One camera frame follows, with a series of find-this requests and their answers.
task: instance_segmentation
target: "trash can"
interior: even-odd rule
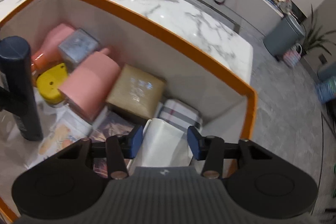
[[[264,45],[273,56],[282,56],[305,32],[292,15],[284,17],[264,38]]]

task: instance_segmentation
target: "purple package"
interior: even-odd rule
[[[90,139],[93,142],[104,142],[108,137],[113,135],[128,135],[133,128],[134,125],[132,123],[109,111],[98,128],[92,132]],[[93,170],[101,177],[107,178],[106,158],[94,159]]]

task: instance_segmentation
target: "white marble tabletop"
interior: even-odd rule
[[[24,0],[0,0],[0,20]],[[249,83],[253,48],[223,23],[184,0],[111,0],[183,37]]]

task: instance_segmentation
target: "black bottle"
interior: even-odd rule
[[[31,51],[22,37],[0,41],[0,107],[14,115],[22,136],[29,141],[43,139],[37,113],[31,73]]]

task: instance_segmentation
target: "plaid pattern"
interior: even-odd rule
[[[202,126],[200,113],[175,99],[169,99],[165,102],[158,118],[183,132],[186,132],[189,126],[195,126],[197,129]]]

